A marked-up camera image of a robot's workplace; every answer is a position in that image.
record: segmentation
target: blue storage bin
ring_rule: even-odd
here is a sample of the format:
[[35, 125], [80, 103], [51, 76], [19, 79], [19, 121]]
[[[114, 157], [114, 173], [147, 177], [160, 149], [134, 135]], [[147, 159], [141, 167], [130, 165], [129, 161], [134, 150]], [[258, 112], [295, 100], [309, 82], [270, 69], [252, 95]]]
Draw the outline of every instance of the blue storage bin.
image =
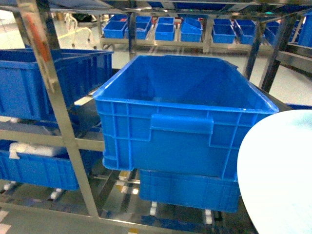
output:
[[214, 24], [232, 25], [232, 22], [229, 19], [214, 19]]
[[175, 18], [173, 17], [159, 17], [158, 24], [174, 24]]
[[237, 180], [140, 170], [140, 198], [213, 211], [236, 212]]
[[181, 26], [181, 41], [200, 42], [201, 34], [201, 30], [196, 30], [189, 27], [185, 28], [185, 24], [182, 24]]
[[[52, 51], [67, 107], [112, 76], [112, 53], [72, 49]], [[0, 116], [54, 119], [32, 50], [0, 50]]]
[[127, 15], [114, 15], [108, 21], [127, 21]]
[[240, 26], [236, 28], [236, 34], [239, 35], [240, 43], [252, 45], [254, 42], [255, 28], [250, 26]]
[[274, 46], [276, 41], [275, 41], [275, 36], [278, 31], [278, 27], [266, 27], [264, 31], [265, 38], [267, 41]]
[[278, 112], [235, 66], [206, 57], [138, 56], [94, 98], [104, 166], [117, 170], [232, 178], [246, 133]]
[[163, 8], [163, 5], [159, 1], [148, 1], [151, 7]]
[[234, 27], [235, 25], [255, 27], [255, 23], [252, 20], [246, 20], [246, 19], [235, 19]]
[[[148, 33], [149, 24], [148, 23], [136, 23], [136, 39], [145, 40]], [[129, 31], [126, 28], [125, 31], [126, 38], [128, 38]]]
[[155, 30], [156, 40], [174, 40], [175, 26], [173, 24], [158, 24]]
[[127, 22], [123, 21], [110, 21], [103, 29], [106, 38], [122, 39], [125, 35]]
[[152, 17], [151, 16], [137, 16], [136, 22], [137, 23], [147, 23], [148, 24], [147, 31], [149, 31], [151, 29], [151, 26], [152, 26]]
[[230, 43], [235, 40], [233, 27], [230, 25], [214, 25], [213, 27], [214, 43]]
[[[0, 179], [64, 190], [79, 188], [68, 154], [44, 157], [18, 153], [20, 159], [11, 159], [10, 143], [12, 141], [0, 141]], [[102, 153], [87, 150], [80, 152], [85, 171], [89, 173]]]
[[312, 11], [306, 14], [306, 21], [302, 26], [302, 31], [300, 33], [298, 45], [312, 47], [311, 31], [312, 31]]
[[183, 30], [185, 33], [198, 32], [201, 34], [201, 31], [203, 30], [203, 26], [196, 19], [185, 18], [182, 24], [183, 24]]

